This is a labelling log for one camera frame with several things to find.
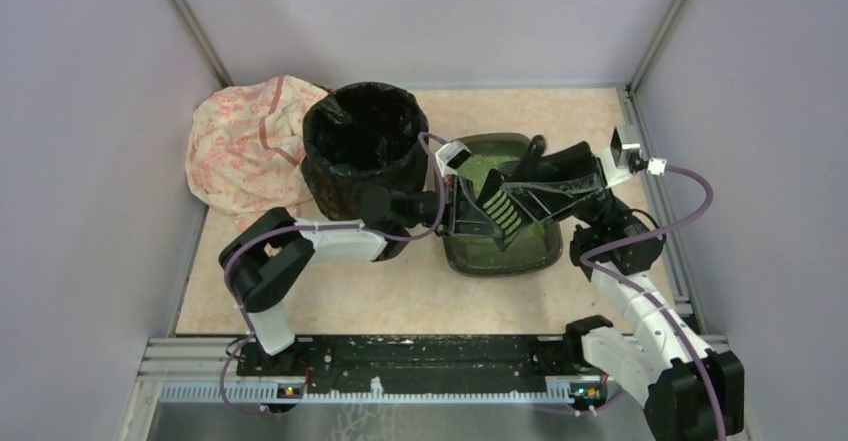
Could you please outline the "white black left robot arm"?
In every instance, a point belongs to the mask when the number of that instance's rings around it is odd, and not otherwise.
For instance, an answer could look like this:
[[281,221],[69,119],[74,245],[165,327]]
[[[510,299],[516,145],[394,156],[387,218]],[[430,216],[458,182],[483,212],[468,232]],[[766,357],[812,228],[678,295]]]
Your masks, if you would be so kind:
[[353,221],[314,222],[273,208],[220,253],[225,285],[249,329],[241,355],[257,356],[257,369],[272,370],[296,341],[284,299],[309,264],[390,260],[413,240],[409,230],[418,225],[445,238],[489,239],[505,249],[524,224],[507,194],[486,191],[477,199],[459,176],[418,193],[371,186],[360,214]]

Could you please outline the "black litter scoop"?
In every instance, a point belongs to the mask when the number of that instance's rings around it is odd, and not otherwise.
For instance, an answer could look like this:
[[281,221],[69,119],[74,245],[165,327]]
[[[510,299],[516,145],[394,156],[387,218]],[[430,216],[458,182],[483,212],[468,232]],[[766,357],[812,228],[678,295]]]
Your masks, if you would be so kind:
[[495,246],[506,251],[530,225],[523,209],[504,190],[505,176],[495,168],[488,171],[475,204],[501,226],[505,235],[494,238]]

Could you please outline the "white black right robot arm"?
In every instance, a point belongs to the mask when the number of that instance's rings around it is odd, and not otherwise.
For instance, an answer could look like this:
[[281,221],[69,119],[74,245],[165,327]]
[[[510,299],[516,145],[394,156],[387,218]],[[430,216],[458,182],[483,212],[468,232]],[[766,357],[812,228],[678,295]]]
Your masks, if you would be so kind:
[[520,159],[489,171],[478,205],[496,224],[500,247],[534,223],[575,219],[570,260],[631,335],[594,315],[567,326],[566,345],[640,404],[655,439],[724,440],[744,427],[743,364],[698,335],[651,280],[671,227],[646,225],[614,194],[639,174],[669,171],[636,142],[613,140],[600,152],[581,142],[551,154],[536,136]]

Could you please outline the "black bag lined bin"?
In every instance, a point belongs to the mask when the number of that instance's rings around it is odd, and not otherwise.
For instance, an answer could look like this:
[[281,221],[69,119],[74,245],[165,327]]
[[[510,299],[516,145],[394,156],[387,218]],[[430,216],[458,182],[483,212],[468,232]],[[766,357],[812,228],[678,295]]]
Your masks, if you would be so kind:
[[422,191],[429,161],[418,135],[428,130],[416,97],[387,83],[346,85],[315,103],[303,118],[301,173],[320,213],[358,218],[370,186]]

